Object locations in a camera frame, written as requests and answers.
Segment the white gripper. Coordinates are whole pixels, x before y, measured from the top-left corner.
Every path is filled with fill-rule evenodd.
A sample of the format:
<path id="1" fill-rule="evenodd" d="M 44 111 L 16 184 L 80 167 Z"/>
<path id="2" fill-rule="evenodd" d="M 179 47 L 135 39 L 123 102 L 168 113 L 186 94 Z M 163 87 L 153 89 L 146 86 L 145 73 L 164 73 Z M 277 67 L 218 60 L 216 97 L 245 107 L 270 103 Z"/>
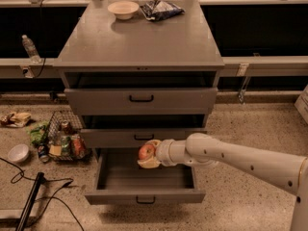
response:
<path id="1" fill-rule="evenodd" d="M 169 147 L 172 143 L 172 140 L 150 140 L 147 141 L 145 144 L 152 144 L 156 148 L 155 157 L 150 157 L 144 160 L 138 160 L 138 165 L 145 169 L 152 169 L 157 168 L 160 163 L 164 167 L 171 167 L 172 162 L 169 157 Z"/>

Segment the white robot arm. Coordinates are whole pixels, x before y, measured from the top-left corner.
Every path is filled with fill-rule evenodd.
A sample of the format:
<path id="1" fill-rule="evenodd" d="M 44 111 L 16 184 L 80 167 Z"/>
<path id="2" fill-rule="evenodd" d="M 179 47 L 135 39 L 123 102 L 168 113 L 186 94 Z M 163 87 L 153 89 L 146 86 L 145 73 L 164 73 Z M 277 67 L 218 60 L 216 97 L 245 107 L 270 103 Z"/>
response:
<path id="1" fill-rule="evenodd" d="M 290 231 L 308 229 L 308 158 L 217 140 L 203 133 L 183 141 L 151 140 L 139 150 L 143 168 L 222 162 L 296 196 Z"/>

